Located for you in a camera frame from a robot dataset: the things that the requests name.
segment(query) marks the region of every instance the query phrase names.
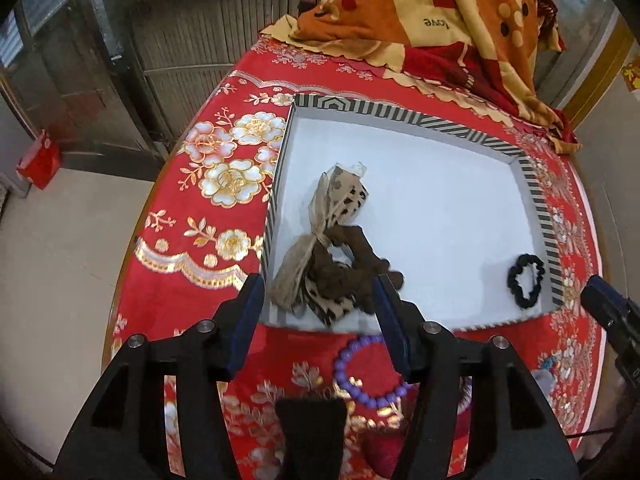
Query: striped box border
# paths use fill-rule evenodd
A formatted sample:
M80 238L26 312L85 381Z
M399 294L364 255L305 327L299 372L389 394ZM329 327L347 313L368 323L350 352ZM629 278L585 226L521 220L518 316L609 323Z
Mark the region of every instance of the striped box border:
M534 209L536 212L536 217L538 218L538 223L540 225L540 231L542 232L543 242L545 245L545 253L546 260L548 263L547 266L547 274L546 278L550 282L551 289L551 301L553 303L553 308L551 310L546 310L544 312L538 314L532 314L527 316L526 311L524 315L517 319L507 322L501 322L491 325L475 325L469 326L462 329L456 329L459 332L469 331L469 330L483 330L486 328L493 328L498 326L505 326L513 323L523 322L527 319L533 319L536 317L544 316L545 314L549 314L557 310L558 308L564 305L564 293L562 290L562 270L560 266L559 259L559 251L558 244L556 243L556 233L553 229L551 215L549 214L549 210L546 206L546 201L544 199L544 194L542 191L542 187L540 186L540 181L536 176L536 172L533 168L531 160L529 156L523 152L517 146L513 146L504 140L497 139L497 137L492 137L485 133L479 132L478 130L474 130L468 128L467 126L463 126L462 124L454 123L452 121L447 121L440 117L423 114L421 112L416 112L414 110L408 110L407 108L401 108L391 104L385 104L374 101L367 101L361 99L353 99L347 97L336 97L336 96L323 96L318 94L306 94L306 93L298 93L294 95L294 103L291 105L289 109L289 115L287 117L287 128L285 131L283 143L280 149L280 158L284 159L284 155L287 151L287 146L290 138L290 124L292 123L292 118L295 114L296 108L319 108L324 110L336 110L340 112L351 112L355 114L362 115L371 115L374 117L387 119L391 121L398 121L401 123L411 124L413 126L420 126L421 128L428 128L430 130L436 130L438 132L454 136L458 139L466 140L468 142L473 142L479 146L483 146L486 148L490 148L491 150L495 150L502 155L506 155L511 157L512 160L517 160L518 166L522 171L524 176L524 180L527 185L527 189L529 190ZM280 179L282 178L282 171L284 165L278 165L276 167L275 175L273 177L273 184L271 186L271 195L269 199L269 205L267 209L266 222L264 227L264 241L263 241L263 251L260 265L260 272L267 279L267 269L269 265L269 254L271 250L271 239L273 237L273 231L275 226L276 219L276 211L278 207L277 203L277 191L280 184ZM268 322L269 317L269 309L266 308L263 311L263 322Z

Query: round table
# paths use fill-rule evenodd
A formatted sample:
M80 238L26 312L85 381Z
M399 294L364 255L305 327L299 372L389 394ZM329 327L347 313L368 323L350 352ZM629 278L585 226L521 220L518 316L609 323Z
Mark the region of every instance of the round table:
M529 369L549 368L557 380L550 403L564 432L585 430L596 400L604 338L579 295L588 277L602 272L602 264L588 202L570 160L552 151L541 128L461 89L433 84L433 92L425 95L362 62L311 54L265 37L200 109L146 201L116 286L103 365L132 334L166 338L210 318L222 301L236 296L248 273L258 272L277 140L296 92L392 102L498 137L536 161L556 233L565 304L538 319L458 335L476 340L503 335ZM231 383L219 383L244 478L277 475L284 449L273 409L279 397L344 396L334 384L333 362L355 337L258 325L243 370ZM387 392L397 386L398 375L383 346L371 352L357 365L358 378L367 391ZM184 473L175 378L166 378L165 399L170 463ZM406 414L399 403L369 410L346 400L341 479L373 478L359 436L393 431ZM573 448L577 444L571 441ZM465 456L463 437L454 443L451 472L463 469Z

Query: red bag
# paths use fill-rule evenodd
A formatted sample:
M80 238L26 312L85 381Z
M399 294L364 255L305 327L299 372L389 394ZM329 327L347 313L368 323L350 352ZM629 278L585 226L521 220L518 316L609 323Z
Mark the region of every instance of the red bag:
M44 189L60 168L60 147L44 130L18 161L16 171Z

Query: brown scrunchie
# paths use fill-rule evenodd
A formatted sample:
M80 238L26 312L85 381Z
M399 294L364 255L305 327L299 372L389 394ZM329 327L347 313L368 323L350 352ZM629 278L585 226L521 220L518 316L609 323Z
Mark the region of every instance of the brown scrunchie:
M389 261L376 256L361 227L336 224L325 230L324 235L334 246L349 247L353 253L353 263L348 267L334 262L327 248L316 242L307 275L315 283L316 291L322 298L333 300L337 304L341 304L345 298L353 298L357 308L373 314L371 280L374 276L386 274L396 290L402 287L402 274L389 270ZM325 324L331 323L331 320L319 317Z

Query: black scrunchie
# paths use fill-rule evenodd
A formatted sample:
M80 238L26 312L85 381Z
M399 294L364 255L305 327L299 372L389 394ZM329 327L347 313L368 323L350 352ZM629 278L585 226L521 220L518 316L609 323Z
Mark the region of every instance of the black scrunchie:
M518 283L517 276L522 273L524 268L528 265L533 265L538 268L538 275L536 276L536 284L531 289L531 293L528 298L525 298L522 293L522 287ZM516 260L516 264L509 269L509 273L507 275L507 286L509 290L513 294L513 297L516 300L516 304L520 308L531 308L536 304L538 300L538 296L540 295L540 291L542 290L542 276L545 274L545 266L542 263L542 260L537 257L535 254L521 254L518 256Z

